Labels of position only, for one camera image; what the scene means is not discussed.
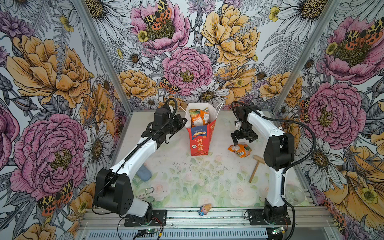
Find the orange snack bag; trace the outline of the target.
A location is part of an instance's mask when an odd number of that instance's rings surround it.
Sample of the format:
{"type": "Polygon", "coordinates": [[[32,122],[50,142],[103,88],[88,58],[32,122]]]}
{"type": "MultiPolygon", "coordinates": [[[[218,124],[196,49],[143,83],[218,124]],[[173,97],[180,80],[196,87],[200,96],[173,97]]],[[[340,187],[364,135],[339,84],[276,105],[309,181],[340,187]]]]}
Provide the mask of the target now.
{"type": "Polygon", "coordinates": [[[237,145],[231,145],[228,150],[235,153],[240,158],[245,158],[250,155],[252,149],[245,143],[239,143],[237,145]]]}
{"type": "Polygon", "coordinates": [[[189,110],[190,118],[191,118],[191,127],[200,127],[204,125],[208,125],[210,123],[210,112],[209,108],[205,108],[202,110],[191,109],[189,110]]]}

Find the red paper gift bag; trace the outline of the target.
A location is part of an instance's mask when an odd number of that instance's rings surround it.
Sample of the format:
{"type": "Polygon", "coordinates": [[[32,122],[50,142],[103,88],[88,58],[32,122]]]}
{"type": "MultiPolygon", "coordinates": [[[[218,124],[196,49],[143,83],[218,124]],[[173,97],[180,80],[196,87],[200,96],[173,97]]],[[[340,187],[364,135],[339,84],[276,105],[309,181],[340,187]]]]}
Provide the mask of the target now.
{"type": "Polygon", "coordinates": [[[187,123],[185,125],[190,141],[191,156],[204,156],[209,154],[210,143],[213,137],[214,129],[218,114],[223,106],[221,102],[217,107],[208,103],[189,103],[186,109],[187,123]],[[191,127],[191,118],[189,110],[198,109],[202,110],[209,108],[210,123],[200,127],[191,127]]]}

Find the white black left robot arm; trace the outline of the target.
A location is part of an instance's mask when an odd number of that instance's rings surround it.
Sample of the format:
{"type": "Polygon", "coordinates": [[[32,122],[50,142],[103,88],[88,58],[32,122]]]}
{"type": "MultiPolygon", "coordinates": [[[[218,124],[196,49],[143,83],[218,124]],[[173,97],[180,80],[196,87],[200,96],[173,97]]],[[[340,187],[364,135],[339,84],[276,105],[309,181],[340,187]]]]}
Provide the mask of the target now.
{"type": "Polygon", "coordinates": [[[182,130],[187,121],[169,107],[157,109],[154,120],[147,125],[136,147],[110,169],[98,172],[93,205],[120,216],[130,215],[149,222],[153,218],[152,204],[134,196],[132,180],[145,161],[167,141],[167,136],[182,130]]]}

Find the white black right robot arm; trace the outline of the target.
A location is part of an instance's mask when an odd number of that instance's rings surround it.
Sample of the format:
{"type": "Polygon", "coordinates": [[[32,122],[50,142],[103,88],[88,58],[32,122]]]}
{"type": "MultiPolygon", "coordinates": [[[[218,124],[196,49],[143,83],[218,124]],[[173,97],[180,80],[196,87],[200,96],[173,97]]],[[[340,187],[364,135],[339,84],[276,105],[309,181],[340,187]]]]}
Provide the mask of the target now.
{"type": "Polygon", "coordinates": [[[281,120],[265,116],[258,107],[235,101],[231,108],[237,119],[237,129],[231,133],[234,146],[239,144],[239,140],[252,143],[260,136],[267,141],[263,159],[270,170],[270,186],[263,209],[264,220],[269,224],[282,219],[290,223],[285,178],[288,167],[294,161],[295,138],[275,126],[274,123],[281,120]]]}

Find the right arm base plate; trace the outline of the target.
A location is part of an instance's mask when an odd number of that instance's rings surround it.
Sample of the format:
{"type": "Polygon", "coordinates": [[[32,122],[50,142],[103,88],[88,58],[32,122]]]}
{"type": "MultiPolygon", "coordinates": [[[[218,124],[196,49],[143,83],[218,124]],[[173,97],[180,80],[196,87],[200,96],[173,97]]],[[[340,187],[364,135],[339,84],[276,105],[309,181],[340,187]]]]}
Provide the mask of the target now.
{"type": "Polygon", "coordinates": [[[251,226],[289,226],[292,224],[288,212],[276,212],[267,209],[248,209],[244,214],[251,226]]]}

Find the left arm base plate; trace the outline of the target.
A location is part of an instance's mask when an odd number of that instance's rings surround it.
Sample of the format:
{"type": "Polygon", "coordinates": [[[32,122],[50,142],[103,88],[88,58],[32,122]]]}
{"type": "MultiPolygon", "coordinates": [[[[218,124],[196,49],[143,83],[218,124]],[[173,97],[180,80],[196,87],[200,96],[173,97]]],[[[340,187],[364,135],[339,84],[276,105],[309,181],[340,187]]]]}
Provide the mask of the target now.
{"type": "Polygon", "coordinates": [[[125,227],[164,227],[167,222],[167,210],[151,210],[144,217],[127,215],[125,227]]]}

